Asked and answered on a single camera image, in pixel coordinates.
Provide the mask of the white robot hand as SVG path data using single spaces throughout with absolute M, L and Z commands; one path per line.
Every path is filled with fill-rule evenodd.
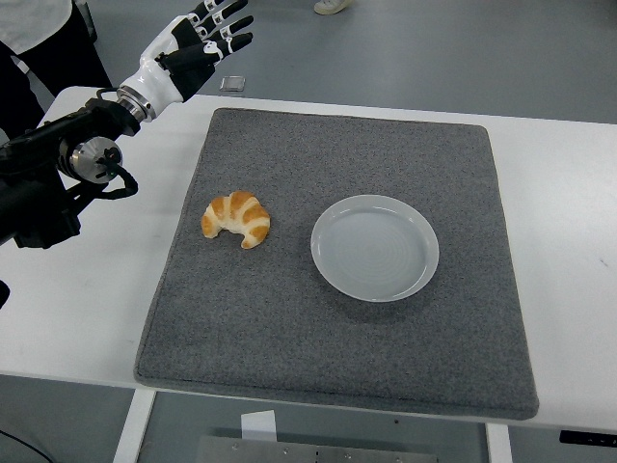
M 201 1 L 174 18 L 148 45 L 135 74 L 121 83 L 159 115 L 185 102 L 213 76 L 225 58 L 248 46 L 254 18 L 242 16 L 246 1 Z

